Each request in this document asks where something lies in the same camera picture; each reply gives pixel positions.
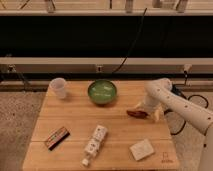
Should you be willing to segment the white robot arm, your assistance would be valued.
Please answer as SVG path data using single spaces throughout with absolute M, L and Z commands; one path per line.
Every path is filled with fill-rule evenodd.
M 198 171 L 213 171 L 213 111 L 174 94 L 168 78 L 148 81 L 144 89 L 145 96 L 134 108 L 128 109 L 127 114 L 158 121 L 158 107 L 164 104 L 205 136 Z

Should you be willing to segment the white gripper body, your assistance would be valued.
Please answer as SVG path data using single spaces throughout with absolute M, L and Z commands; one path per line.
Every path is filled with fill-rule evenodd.
M 134 108 L 128 110 L 144 111 L 148 114 L 144 119 L 151 119 L 153 122 L 158 122 L 160 120 L 160 102 L 155 99 L 144 98 L 138 102 Z

